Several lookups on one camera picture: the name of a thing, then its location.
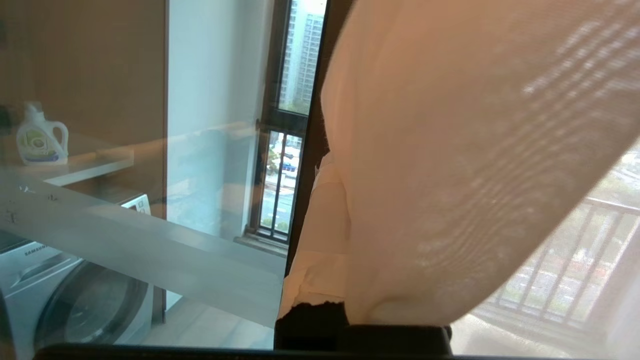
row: white wall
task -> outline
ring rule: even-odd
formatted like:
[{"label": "white wall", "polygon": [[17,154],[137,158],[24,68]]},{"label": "white wall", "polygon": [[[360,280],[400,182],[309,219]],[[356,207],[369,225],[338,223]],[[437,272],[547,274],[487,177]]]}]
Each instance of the white wall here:
[{"label": "white wall", "polygon": [[[242,234],[272,1],[169,0],[167,220]],[[169,294],[168,307],[179,299]]]}]

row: washing machine door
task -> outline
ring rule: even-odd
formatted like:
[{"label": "washing machine door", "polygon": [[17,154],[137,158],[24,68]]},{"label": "washing machine door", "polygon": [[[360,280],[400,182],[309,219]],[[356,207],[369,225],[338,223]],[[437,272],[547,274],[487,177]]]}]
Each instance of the washing machine door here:
[{"label": "washing machine door", "polygon": [[102,266],[81,263],[44,307],[35,348],[58,343],[114,343],[140,310],[147,286]]}]

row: detergent bottle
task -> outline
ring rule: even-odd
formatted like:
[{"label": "detergent bottle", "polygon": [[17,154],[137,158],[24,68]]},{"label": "detergent bottle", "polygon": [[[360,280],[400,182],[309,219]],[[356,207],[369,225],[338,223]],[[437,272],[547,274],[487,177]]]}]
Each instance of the detergent bottle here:
[{"label": "detergent bottle", "polygon": [[[53,129],[60,129],[62,139],[58,141]],[[26,102],[24,121],[18,128],[17,143],[25,165],[61,165],[68,159],[69,131],[59,121],[47,121],[39,102]]]}]

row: bottle label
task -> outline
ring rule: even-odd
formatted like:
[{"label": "bottle label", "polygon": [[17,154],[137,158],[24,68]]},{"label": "bottle label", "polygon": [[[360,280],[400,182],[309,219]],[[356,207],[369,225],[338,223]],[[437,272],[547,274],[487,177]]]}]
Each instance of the bottle label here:
[{"label": "bottle label", "polygon": [[60,159],[49,138],[39,130],[27,130],[20,138],[20,146],[26,150],[24,159],[27,161],[45,162]]}]

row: sheer curtain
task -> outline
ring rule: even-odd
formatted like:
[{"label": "sheer curtain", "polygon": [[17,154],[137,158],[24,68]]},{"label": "sheer curtain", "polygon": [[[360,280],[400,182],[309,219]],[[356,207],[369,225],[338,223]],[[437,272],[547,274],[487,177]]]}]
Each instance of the sheer curtain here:
[{"label": "sheer curtain", "polygon": [[453,322],[456,354],[636,358],[639,24],[624,0],[356,3],[281,315],[344,299]]}]

